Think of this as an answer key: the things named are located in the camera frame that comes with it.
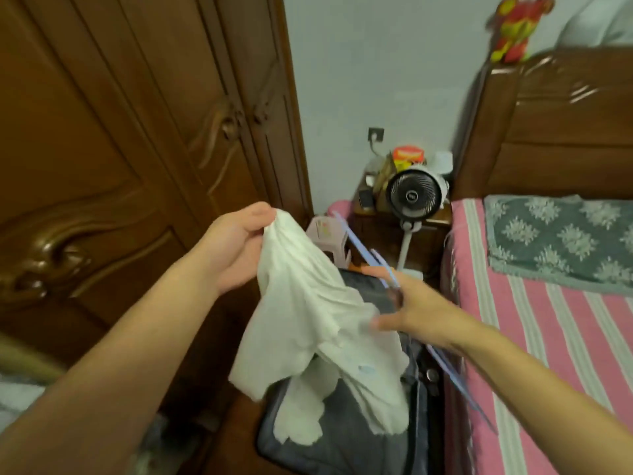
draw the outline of hand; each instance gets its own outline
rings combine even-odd
[[[383,267],[363,267],[365,275],[391,281]],[[484,327],[461,308],[448,301],[422,280],[394,270],[403,293],[403,305],[390,315],[379,315],[371,327],[380,331],[400,331],[412,335],[423,343],[446,348],[456,353],[475,331]]]
[[[219,216],[191,250],[196,263],[208,267],[218,295],[244,285],[257,275],[263,228],[277,211],[263,201]]]

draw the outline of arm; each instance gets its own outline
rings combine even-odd
[[[389,280],[384,269],[368,275]],[[613,415],[424,282],[397,273],[404,305],[377,317],[378,330],[399,330],[471,361],[562,474],[630,473],[633,436]]]
[[[121,473],[219,295],[256,274],[259,203],[219,217],[108,334],[0,436],[0,472]]]

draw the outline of plush toy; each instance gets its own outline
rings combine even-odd
[[[554,0],[501,0],[497,8],[499,42],[490,55],[493,62],[516,63],[525,60],[527,42],[541,16],[554,8]]]

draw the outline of electric fan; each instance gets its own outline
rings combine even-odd
[[[424,220],[439,211],[447,195],[448,182],[424,165],[412,165],[391,178],[385,197],[405,231],[396,270],[405,267],[412,235],[420,231]]]

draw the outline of bed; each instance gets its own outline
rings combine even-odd
[[[631,48],[486,67],[451,196],[442,291],[633,430],[633,299],[492,271],[482,203],[489,194],[633,199],[631,106]],[[463,362],[462,370],[499,436],[447,385],[446,473],[554,474],[476,371]]]

